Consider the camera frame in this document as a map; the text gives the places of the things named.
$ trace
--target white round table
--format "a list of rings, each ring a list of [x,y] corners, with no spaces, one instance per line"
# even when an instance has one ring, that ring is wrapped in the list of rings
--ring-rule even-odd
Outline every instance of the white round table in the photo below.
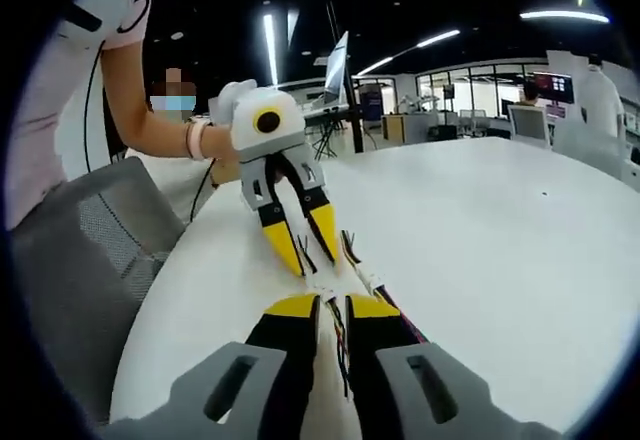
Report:
[[[421,144],[323,163],[340,229],[433,342],[482,376],[518,420],[567,431],[629,353],[640,305],[640,195],[587,165],[501,139]],[[155,280],[124,349],[112,418],[139,418],[263,310],[306,291],[241,197],[224,185]],[[309,234],[293,190],[278,192]],[[364,291],[346,262],[308,283]],[[357,438],[328,315],[303,438]]]

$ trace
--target computer monitor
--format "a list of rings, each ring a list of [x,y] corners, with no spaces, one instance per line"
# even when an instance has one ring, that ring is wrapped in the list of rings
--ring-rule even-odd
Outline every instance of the computer monitor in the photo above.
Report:
[[[340,91],[344,83],[344,70],[347,63],[347,45],[349,32],[345,32],[335,46],[327,60],[327,74],[324,81],[324,104],[329,104],[340,98]]]
[[[569,75],[537,72],[533,74],[533,80],[540,98],[569,104],[574,102],[573,81]]]
[[[512,102],[511,100],[506,100],[504,98],[500,99],[500,103],[502,104],[502,108],[500,109],[502,111],[502,115],[504,115],[505,117],[509,116],[509,105],[513,105],[515,102]]]
[[[442,92],[445,100],[453,100],[456,96],[455,85],[445,85]]]

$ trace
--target white glove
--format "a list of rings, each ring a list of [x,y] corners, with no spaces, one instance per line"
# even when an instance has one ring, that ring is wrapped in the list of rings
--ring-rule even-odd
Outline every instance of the white glove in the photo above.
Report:
[[[233,112],[238,105],[238,99],[250,90],[258,88],[255,80],[227,83],[218,95],[218,110],[215,112],[215,122],[218,125],[231,125]]]

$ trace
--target bracelet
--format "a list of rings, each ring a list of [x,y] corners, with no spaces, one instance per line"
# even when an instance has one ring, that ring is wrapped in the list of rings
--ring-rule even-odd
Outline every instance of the bracelet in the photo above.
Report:
[[[205,122],[196,122],[192,123],[192,128],[189,133],[189,151],[191,152],[191,158],[194,160],[204,160],[204,155],[202,154],[202,148],[200,144],[202,143],[202,134],[204,133],[204,127],[207,126]]]
[[[187,130],[186,130],[186,134],[184,137],[184,144],[187,147],[187,155],[189,156],[189,158],[191,160],[193,160],[193,154],[191,153],[191,149],[189,148],[189,137],[191,135],[191,128],[193,127],[193,123],[190,123],[189,125],[187,125]]]

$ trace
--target face mask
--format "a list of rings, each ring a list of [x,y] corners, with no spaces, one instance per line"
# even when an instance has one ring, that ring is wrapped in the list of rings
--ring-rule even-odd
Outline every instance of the face mask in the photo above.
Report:
[[[168,96],[151,97],[151,106],[154,110],[193,110],[196,106],[196,97],[192,96]]]

